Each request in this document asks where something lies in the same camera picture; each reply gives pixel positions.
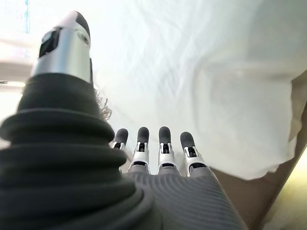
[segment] robotic hand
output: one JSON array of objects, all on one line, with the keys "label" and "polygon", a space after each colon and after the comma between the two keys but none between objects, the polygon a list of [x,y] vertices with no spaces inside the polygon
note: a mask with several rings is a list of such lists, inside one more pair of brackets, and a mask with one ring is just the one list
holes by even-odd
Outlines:
[{"label": "robotic hand", "polygon": [[149,174],[146,128],[128,175],[119,172],[128,133],[109,147],[114,132],[99,116],[90,45],[75,11],[42,40],[17,112],[0,127],[11,142],[0,150],[0,229],[244,229],[189,134],[181,142],[190,177],[177,170],[166,127],[158,175]]}]

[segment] white sheet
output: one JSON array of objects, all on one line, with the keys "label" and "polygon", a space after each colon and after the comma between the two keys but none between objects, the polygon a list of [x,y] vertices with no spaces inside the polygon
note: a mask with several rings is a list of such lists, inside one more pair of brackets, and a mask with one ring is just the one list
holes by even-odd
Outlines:
[{"label": "white sheet", "polygon": [[253,179],[288,151],[291,79],[306,69],[306,1],[32,0],[31,33],[41,36],[68,10],[91,29],[95,83],[108,96],[117,131],[132,152],[150,130],[157,172],[158,130],[192,133],[206,162]]}]

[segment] black rubber cover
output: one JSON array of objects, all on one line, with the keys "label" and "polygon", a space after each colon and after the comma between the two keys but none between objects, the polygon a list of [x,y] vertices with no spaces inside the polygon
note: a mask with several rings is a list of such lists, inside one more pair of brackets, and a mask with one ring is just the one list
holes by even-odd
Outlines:
[{"label": "black rubber cover", "polygon": [[168,127],[161,127],[159,130],[159,143],[171,143],[171,131]]},{"label": "black rubber cover", "polygon": [[153,195],[118,168],[111,126],[92,84],[49,73],[29,79],[0,136],[1,230],[161,229]]},{"label": "black rubber cover", "polygon": [[182,149],[184,149],[185,147],[195,146],[194,139],[189,132],[183,132],[180,135],[180,142],[181,142]]},{"label": "black rubber cover", "polygon": [[141,143],[148,143],[149,140],[149,130],[146,127],[142,127],[139,129],[138,132],[138,141],[137,142],[141,142]]},{"label": "black rubber cover", "polygon": [[128,139],[128,131],[125,128],[121,128],[117,131],[114,141],[117,143],[124,143],[126,145]]},{"label": "black rubber cover", "polygon": [[89,37],[91,38],[90,28],[88,27],[86,19],[79,12],[77,12],[77,14],[78,14],[78,16],[77,16],[76,22],[87,31]]}]

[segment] gray fabric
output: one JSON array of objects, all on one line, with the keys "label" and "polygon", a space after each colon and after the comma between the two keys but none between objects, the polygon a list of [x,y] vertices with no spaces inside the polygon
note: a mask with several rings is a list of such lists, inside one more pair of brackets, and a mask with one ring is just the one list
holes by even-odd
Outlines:
[{"label": "gray fabric", "polygon": [[200,167],[200,168],[191,168],[190,177],[199,177],[199,176],[206,176],[212,172],[208,170],[208,168]]},{"label": "gray fabric", "polygon": [[158,175],[164,175],[164,174],[180,175],[179,171],[172,166],[166,166],[159,170]]},{"label": "gray fabric", "polygon": [[149,174],[148,169],[144,165],[133,165],[131,168],[128,170],[129,173],[147,173]]},{"label": "gray fabric", "polygon": [[246,229],[209,168],[196,169],[187,178],[176,174],[128,173],[136,185],[151,191],[163,218],[163,229]]}]

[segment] robotic finger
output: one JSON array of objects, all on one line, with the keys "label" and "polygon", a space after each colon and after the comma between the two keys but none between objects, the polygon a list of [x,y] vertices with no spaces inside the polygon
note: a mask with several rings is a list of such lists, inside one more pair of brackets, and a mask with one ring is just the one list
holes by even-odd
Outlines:
[{"label": "robotic finger", "polygon": [[148,128],[140,128],[138,132],[137,144],[133,153],[133,159],[128,169],[128,172],[137,170],[150,174],[148,140]]},{"label": "robotic finger", "polygon": [[175,155],[171,144],[171,132],[168,127],[159,130],[159,171],[158,174],[179,174],[175,163]]},{"label": "robotic finger", "polygon": [[193,136],[189,132],[183,132],[180,135],[180,141],[188,177],[197,168],[209,168],[206,166],[201,154],[197,151]]}]

